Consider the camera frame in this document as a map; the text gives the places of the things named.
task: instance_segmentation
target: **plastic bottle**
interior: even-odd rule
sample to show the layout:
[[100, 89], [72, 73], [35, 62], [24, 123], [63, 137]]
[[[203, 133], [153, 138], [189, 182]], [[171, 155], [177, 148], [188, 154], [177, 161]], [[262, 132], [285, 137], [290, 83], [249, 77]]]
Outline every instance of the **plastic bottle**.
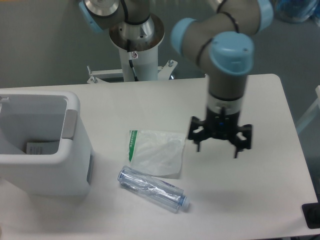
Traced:
[[289, 23], [302, 23], [313, 13], [319, 0], [275, 0], [275, 13]]
[[320, 27], [320, 3], [316, 6], [314, 13], [313, 13], [313, 20], [315, 23]]
[[183, 195], [182, 189], [155, 177], [143, 175], [128, 166], [122, 168], [118, 181], [123, 188], [155, 200], [173, 212], [179, 208], [183, 211], [188, 209], [189, 199]]

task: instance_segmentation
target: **clear plastic bag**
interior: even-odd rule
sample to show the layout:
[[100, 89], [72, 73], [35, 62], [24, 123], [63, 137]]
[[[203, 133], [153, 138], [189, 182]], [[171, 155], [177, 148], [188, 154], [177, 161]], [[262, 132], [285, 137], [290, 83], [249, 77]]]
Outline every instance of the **clear plastic bag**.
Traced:
[[185, 139], [183, 133], [131, 130], [128, 144], [130, 166], [151, 176], [178, 174]]

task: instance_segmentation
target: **gray floor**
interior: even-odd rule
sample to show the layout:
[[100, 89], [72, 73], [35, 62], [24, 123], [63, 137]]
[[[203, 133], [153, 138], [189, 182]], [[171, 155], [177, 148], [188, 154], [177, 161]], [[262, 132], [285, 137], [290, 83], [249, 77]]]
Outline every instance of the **gray floor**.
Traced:
[[[120, 69], [117, 49], [107, 32], [94, 34], [78, 0], [0, 2], [0, 88], [84, 84], [91, 70]], [[214, 13], [206, 0], [151, 0], [151, 11], [165, 26], [159, 65], [178, 61], [177, 78], [203, 76], [170, 46], [173, 25], [185, 17], [204, 20]], [[253, 36], [252, 74], [281, 78], [294, 122], [316, 99], [320, 85], [320, 28], [308, 20], [289, 24], [274, 20]], [[299, 136], [313, 177], [320, 176], [320, 116]]]

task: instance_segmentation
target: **white table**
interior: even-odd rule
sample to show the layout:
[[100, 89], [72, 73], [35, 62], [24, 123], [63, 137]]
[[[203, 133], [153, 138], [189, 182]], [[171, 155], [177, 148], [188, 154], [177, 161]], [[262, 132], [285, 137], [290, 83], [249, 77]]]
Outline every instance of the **white table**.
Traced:
[[92, 188], [85, 197], [28, 195], [0, 180], [0, 240], [249, 240], [319, 234], [302, 204], [317, 201], [286, 97], [276, 75], [249, 77], [240, 125], [253, 124], [252, 149], [208, 139], [201, 152], [186, 141], [180, 179], [189, 212], [173, 214], [120, 188], [128, 164], [126, 133], [187, 133], [205, 117], [207, 80], [182, 79], [32, 87], [68, 90], [95, 149]]

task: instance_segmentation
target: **white plastic bin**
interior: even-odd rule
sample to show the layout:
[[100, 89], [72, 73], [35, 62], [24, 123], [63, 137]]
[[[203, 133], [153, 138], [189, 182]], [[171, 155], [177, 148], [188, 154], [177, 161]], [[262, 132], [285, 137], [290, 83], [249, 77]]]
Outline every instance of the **white plastic bin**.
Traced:
[[87, 194], [93, 149], [79, 112], [72, 92], [0, 90], [0, 177], [31, 194]]

